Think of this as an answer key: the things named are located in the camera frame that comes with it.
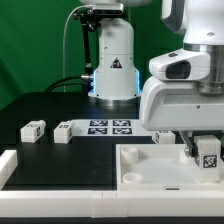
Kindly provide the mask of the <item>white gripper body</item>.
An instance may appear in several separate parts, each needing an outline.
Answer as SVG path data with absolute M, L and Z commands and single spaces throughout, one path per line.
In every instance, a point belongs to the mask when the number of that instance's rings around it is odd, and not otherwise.
M 224 96 L 200 95 L 195 82 L 144 84 L 139 119 L 148 131 L 224 130 Z

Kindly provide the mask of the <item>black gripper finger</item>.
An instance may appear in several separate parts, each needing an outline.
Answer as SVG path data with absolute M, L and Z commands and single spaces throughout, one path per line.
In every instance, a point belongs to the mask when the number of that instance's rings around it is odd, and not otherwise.
M 191 157 L 193 155 L 193 143 L 192 143 L 192 132 L 191 131 L 180 131 L 179 132 L 183 142 L 185 143 L 185 155 Z

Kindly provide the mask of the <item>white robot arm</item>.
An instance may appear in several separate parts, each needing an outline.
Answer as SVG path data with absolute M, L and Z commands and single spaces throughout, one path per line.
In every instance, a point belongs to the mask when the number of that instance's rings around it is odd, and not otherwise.
M 80 0 L 88 29 L 99 30 L 99 65 L 88 71 L 89 97 L 112 104 L 141 95 L 139 119 L 149 131 L 224 130 L 224 0 L 162 0 L 161 20 L 184 36 L 183 47 L 149 61 L 151 77 L 138 89 L 134 31 L 127 6 L 152 0 Z

